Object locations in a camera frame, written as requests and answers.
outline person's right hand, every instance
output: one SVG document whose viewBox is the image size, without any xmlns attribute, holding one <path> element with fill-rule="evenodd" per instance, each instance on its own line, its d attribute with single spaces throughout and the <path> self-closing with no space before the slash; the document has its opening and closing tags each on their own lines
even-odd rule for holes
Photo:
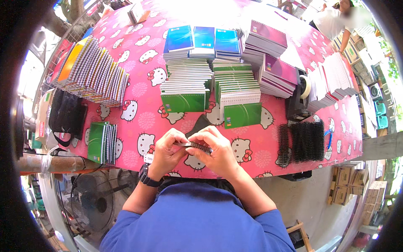
<svg viewBox="0 0 403 252">
<path fill-rule="evenodd" d="M 225 179 L 234 179 L 240 171 L 243 171 L 243 168 L 235 160 L 229 140 L 221 135 L 216 127 L 207 126 L 194 133 L 188 140 L 204 146 L 210 146 L 213 149 L 210 155 L 193 147 L 186 148 L 186 151 Z"/>
</svg>

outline blue shirt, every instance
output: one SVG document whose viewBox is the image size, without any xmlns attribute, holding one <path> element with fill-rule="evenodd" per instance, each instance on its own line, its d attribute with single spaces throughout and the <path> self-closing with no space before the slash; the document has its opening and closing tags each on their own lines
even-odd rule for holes
<svg viewBox="0 0 403 252">
<path fill-rule="evenodd" d="M 122 210 L 100 251 L 294 251 L 280 212 L 252 218 L 230 192 L 205 183 L 165 188 L 142 215 Z"/>
</svg>

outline black watch strap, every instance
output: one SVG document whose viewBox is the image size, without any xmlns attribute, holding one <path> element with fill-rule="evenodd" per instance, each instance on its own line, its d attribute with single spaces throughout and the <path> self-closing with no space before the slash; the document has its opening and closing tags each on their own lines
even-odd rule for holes
<svg viewBox="0 0 403 252">
<path fill-rule="evenodd" d="M 144 163 L 143 166 L 140 169 L 140 181 L 147 186 L 151 186 L 151 187 L 159 187 L 162 182 L 164 181 L 163 178 L 161 178 L 160 181 L 155 181 L 152 180 L 150 177 L 148 177 L 148 166 L 150 164 L 148 163 Z"/>
</svg>

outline printed logo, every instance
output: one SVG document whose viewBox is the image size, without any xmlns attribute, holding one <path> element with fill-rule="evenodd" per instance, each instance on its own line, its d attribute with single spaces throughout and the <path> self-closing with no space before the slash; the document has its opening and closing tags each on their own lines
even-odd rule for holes
<svg viewBox="0 0 403 252">
<path fill-rule="evenodd" d="M 41 122 L 39 124 L 39 136 L 43 137 L 44 136 L 44 127 L 45 127 L 45 122 Z"/>
</svg>

